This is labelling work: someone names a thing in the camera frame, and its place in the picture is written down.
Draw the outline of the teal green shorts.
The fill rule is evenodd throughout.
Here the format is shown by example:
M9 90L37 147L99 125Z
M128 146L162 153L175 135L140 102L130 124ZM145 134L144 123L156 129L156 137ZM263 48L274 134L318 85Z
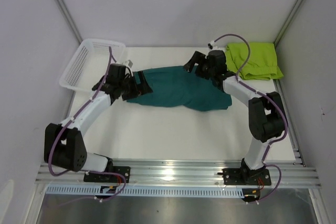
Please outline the teal green shorts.
M153 92L127 102L164 108L184 106L200 112L226 110L232 105L229 94L182 66L145 69L143 74Z

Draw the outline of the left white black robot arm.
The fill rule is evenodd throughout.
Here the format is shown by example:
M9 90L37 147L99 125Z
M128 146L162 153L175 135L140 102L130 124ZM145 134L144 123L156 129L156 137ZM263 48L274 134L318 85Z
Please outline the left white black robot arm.
M87 152L84 136L91 125L105 110L121 98L130 100L151 93L144 72L132 72L127 65L112 63L102 78L92 87L89 99L73 115L58 124L50 123L45 129L44 160L50 173L59 176L53 167L65 172L95 172L102 181L114 176L105 156Z

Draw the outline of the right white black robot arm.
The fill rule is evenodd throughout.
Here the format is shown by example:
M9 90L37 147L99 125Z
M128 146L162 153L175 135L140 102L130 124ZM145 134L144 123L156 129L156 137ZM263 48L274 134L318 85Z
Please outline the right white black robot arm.
M222 174L226 185L254 185L258 179L269 175L266 157L271 146L283 140L288 123L280 94L276 91L262 93L245 83L226 66L222 50L212 50L205 55L199 51L183 66L198 77L211 80L213 85L243 103L248 108L248 126L251 145L241 160L240 168L226 168Z

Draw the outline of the lime green shorts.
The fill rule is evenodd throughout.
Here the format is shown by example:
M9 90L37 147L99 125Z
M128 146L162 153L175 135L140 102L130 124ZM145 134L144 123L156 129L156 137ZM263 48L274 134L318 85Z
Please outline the lime green shorts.
M225 51L229 71L239 73L244 80L271 80L283 78L274 44L250 43L250 57L245 43L228 43Z

